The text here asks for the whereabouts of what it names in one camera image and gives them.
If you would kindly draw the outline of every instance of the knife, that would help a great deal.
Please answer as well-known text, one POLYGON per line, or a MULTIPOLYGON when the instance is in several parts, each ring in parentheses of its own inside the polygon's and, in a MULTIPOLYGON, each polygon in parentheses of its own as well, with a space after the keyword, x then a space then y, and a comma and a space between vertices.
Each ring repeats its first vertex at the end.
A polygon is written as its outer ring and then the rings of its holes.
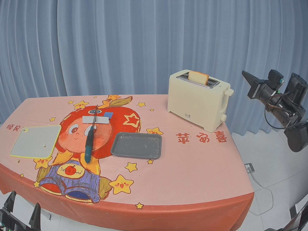
POLYGON ((93 123, 90 128, 90 131, 88 132, 87 140, 86 140, 86 151, 84 154, 84 160, 86 161, 87 164, 89 164, 91 161, 91 154, 92 154, 93 140, 94 140, 94 126, 95 126, 95 121, 96 121, 97 109, 98 109, 98 105, 96 106, 93 123))

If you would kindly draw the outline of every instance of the apple patch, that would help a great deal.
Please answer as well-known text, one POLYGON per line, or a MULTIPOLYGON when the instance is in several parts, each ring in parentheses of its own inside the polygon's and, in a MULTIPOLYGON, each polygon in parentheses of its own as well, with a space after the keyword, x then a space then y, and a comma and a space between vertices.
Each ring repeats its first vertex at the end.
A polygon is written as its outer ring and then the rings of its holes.
POLYGON ((83 177, 85 169, 77 164, 64 164, 57 170, 57 174, 69 179, 79 179, 83 177))

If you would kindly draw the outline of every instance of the gray tray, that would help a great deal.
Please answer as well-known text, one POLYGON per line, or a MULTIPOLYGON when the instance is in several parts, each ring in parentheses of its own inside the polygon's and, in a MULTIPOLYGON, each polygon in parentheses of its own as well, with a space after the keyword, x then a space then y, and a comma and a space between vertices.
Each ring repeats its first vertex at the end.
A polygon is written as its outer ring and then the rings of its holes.
POLYGON ((162 137, 150 133, 118 133, 111 148, 115 156, 157 159, 162 137))

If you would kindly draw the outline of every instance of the cartoon apple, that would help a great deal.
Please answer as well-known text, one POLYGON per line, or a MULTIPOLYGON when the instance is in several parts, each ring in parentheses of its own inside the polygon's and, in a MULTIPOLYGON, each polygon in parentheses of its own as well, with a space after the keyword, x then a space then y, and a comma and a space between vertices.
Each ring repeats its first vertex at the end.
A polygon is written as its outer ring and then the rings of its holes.
POLYGON ((66 169, 65 169, 65 174, 66 175, 73 175, 76 173, 76 168, 75 168, 75 165, 74 166, 68 166, 66 169))

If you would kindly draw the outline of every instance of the table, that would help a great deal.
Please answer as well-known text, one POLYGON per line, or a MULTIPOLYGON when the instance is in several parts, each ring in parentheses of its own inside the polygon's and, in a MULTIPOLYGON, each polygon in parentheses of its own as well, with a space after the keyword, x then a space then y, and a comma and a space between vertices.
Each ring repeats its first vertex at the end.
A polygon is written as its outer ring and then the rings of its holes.
POLYGON ((26 99, 0 127, 0 190, 15 190, 56 214, 119 230, 237 230, 254 192, 236 145, 222 123, 214 133, 167 112, 167 95, 26 99), (83 159, 88 124, 99 105, 91 163, 83 159), (47 160, 10 150, 23 127, 60 124, 47 160), (119 132, 162 136, 157 160, 112 156, 119 132))

